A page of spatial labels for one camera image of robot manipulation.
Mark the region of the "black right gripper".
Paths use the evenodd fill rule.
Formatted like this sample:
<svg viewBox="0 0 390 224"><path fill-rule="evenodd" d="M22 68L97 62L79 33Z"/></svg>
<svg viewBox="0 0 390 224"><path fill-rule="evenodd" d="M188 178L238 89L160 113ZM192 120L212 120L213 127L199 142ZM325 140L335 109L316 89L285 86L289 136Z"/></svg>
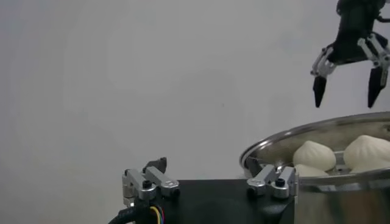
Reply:
<svg viewBox="0 0 390 224"><path fill-rule="evenodd" d="M374 22L385 6L385 0L339 0L336 12L340 16L336 39L321 50L310 74L314 77L315 107L324 97L327 77L336 65L346 65L369 60L370 70L367 107L372 108L377 97L387 85L389 71L388 39L373 31Z"/></svg>

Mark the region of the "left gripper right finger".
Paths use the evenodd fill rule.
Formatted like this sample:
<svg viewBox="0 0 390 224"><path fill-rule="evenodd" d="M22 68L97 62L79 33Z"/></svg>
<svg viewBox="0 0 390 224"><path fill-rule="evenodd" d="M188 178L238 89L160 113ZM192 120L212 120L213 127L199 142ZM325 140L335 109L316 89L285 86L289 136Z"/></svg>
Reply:
<svg viewBox="0 0 390 224"><path fill-rule="evenodd" d="M251 176L247 179L250 198L270 195L275 199L287 199L297 195L297 172L290 166L263 164L256 158L246 161Z"/></svg>

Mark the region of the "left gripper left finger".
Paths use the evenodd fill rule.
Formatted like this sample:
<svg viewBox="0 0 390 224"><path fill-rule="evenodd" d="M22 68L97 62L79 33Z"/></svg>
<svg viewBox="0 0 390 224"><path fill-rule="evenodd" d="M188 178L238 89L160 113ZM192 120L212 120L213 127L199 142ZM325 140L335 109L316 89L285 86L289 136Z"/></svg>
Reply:
<svg viewBox="0 0 390 224"><path fill-rule="evenodd" d="M180 183L168 177L166 157L149 161L141 171L126 169L122 174L122 200L126 207L135 206L137 200L152 201L160 195L163 198L177 199L180 196Z"/></svg>

